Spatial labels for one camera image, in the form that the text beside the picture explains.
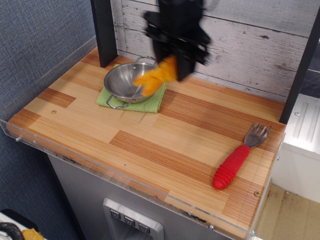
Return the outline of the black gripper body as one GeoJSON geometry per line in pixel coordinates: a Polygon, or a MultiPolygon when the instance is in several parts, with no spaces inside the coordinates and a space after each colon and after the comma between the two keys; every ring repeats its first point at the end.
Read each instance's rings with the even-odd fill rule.
{"type": "Polygon", "coordinates": [[[200,27],[202,0],[160,0],[158,12],[146,11],[146,35],[153,40],[173,38],[173,51],[183,51],[195,62],[205,64],[211,38],[200,27]]]}

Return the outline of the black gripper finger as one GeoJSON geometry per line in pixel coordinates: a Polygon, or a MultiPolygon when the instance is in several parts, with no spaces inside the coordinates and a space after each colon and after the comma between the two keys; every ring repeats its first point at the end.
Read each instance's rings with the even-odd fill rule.
{"type": "Polygon", "coordinates": [[[183,51],[176,51],[175,56],[177,80],[180,82],[194,71],[196,61],[183,51]]]}
{"type": "Polygon", "coordinates": [[[155,58],[158,63],[162,62],[165,58],[169,56],[176,57],[176,54],[173,49],[173,43],[174,40],[172,37],[166,38],[164,40],[152,40],[155,58]]]}

